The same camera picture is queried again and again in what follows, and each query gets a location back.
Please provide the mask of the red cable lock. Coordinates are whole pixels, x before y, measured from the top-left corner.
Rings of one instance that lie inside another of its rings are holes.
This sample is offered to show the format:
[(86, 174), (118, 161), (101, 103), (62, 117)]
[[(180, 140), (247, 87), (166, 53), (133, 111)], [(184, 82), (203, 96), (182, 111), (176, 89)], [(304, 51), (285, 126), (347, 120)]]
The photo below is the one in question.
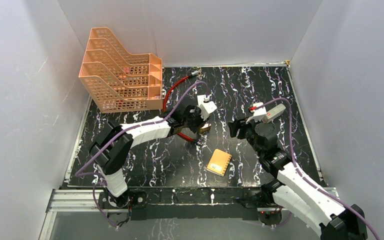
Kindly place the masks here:
[[(166, 111), (166, 108), (167, 108), (167, 102), (169, 100), (169, 97), (171, 95), (171, 93), (173, 92), (173, 90), (178, 87), (181, 83), (185, 82), (186, 80), (188, 79), (192, 79), (194, 77), (196, 77), (201, 71), (200, 70), (194, 70), (192, 71), (190, 74), (188, 74), (187, 76), (181, 78), (179, 81), (177, 81), (166, 93), (164, 99), (163, 99), (163, 104), (162, 104), (162, 111), (165, 112)], [(193, 143), (197, 146), (199, 146), (199, 141), (197, 139), (194, 139), (194, 138), (191, 138), (181, 132), (179, 132), (177, 134), (180, 138), (182, 138), (183, 140), (189, 142), (189, 143)]]

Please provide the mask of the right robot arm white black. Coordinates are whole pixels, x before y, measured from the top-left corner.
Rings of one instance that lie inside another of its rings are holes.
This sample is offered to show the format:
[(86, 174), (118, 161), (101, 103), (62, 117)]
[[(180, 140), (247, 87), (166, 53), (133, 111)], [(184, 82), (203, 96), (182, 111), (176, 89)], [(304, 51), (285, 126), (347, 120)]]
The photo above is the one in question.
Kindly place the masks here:
[(366, 240), (364, 211), (356, 204), (344, 207), (314, 182), (291, 155), (278, 145), (278, 136), (270, 123), (236, 119), (228, 122), (232, 138), (245, 139), (258, 156), (263, 169), (274, 179), (261, 187), (262, 202), (268, 207), (280, 205), (302, 220), (321, 240)]

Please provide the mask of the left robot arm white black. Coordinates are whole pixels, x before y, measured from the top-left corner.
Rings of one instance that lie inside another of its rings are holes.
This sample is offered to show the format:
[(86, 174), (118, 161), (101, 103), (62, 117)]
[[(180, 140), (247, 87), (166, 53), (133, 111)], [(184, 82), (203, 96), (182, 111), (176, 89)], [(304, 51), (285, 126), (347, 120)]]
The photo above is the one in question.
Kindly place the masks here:
[(181, 105), (172, 111), (136, 124), (110, 124), (89, 149), (103, 176), (105, 197), (113, 207), (124, 208), (130, 200), (123, 166), (130, 150), (148, 141), (165, 139), (188, 128), (197, 133), (216, 110), (212, 101), (200, 105)]

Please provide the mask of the brass padlock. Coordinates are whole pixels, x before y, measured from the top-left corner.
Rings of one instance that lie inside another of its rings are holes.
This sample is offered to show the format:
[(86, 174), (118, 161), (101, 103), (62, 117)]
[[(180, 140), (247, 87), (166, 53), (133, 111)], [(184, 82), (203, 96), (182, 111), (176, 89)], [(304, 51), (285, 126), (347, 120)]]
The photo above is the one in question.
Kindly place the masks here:
[(204, 133), (209, 132), (210, 129), (211, 129), (211, 124), (210, 124), (210, 123), (205, 123), (205, 124), (198, 130), (198, 133), (199, 133), (199, 134), (204, 134)]

